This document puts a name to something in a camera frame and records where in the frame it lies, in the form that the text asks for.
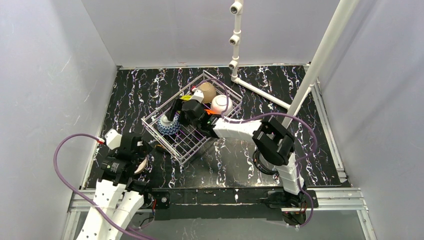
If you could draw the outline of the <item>yellow-green bowl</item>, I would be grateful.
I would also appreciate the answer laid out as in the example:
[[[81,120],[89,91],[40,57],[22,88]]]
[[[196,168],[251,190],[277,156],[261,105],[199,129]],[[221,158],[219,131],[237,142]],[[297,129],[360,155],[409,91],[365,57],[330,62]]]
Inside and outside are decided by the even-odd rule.
[[[189,101],[191,100],[192,95],[183,95],[182,97],[180,97],[181,100],[183,101]]]

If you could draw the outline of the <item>orange bowl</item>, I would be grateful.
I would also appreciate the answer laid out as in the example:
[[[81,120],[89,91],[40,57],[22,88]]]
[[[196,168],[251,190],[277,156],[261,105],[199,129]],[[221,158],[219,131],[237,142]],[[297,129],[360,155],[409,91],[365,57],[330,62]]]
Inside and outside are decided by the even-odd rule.
[[[213,110],[211,110],[211,109],[205,109],[204,110],[208,115],[218,115],[218,116],[220,116],[221,115],[221,113],[220,112],[215,112],[215,111],[213,111]]]

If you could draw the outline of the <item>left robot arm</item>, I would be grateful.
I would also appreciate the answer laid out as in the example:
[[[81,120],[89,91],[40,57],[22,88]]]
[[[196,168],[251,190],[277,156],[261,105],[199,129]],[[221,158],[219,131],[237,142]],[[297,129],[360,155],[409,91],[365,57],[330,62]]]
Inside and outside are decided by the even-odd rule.
[[[96,182],[94,205],[79,240],[119,240],[148,196],[148,183],[134,176],[146,167],[153,148],[137,134],[114,129],[105,135],[105,144],[110,152],[101,163],[103,174]]]

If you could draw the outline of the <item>beige bowl white inside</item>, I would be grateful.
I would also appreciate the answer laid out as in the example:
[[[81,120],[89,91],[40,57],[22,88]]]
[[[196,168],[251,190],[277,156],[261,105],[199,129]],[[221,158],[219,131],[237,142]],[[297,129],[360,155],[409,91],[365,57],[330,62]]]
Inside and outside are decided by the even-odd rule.
[[[217,92],[214,85],[210,82],[203,82],[198,89],[203,93],[203,104],[209,104],[216,97]]]

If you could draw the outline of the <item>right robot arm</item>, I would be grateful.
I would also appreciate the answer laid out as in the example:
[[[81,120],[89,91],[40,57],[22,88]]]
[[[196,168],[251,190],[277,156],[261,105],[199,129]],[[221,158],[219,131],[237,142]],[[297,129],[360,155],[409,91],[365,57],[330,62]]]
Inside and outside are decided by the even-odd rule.
[[[177,98],[159,120],[160,131],[173,135],[179,126],[192,126],[205,137],[233,138],[252,141],[256,147],[253,163],[263,174],[279,179],[282,191],[271,192],[263,203],[269,207],[284,206],[298,208],[297,212],[284,212],[287,225],[300,228],[311,216],[307,208],[314,209],[312,197],[307,193],[307,185],[301,175],[295,155],[295,137],[278,120],[281,112],[264,113],[250,119],[234,119],[227,115],[230,100],[217,109],[207,108],[195,99]]]

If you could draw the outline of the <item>red patterned bowl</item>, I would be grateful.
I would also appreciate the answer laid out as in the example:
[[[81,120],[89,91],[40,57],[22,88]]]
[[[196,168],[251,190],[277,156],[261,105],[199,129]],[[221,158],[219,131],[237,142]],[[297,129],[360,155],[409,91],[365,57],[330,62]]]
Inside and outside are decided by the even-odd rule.
[[[175,135],[180,129],[178,114],[174,116],[173,120],[168,120],[167,116],[163,114],[157,122],[157,131],[163,136]]]

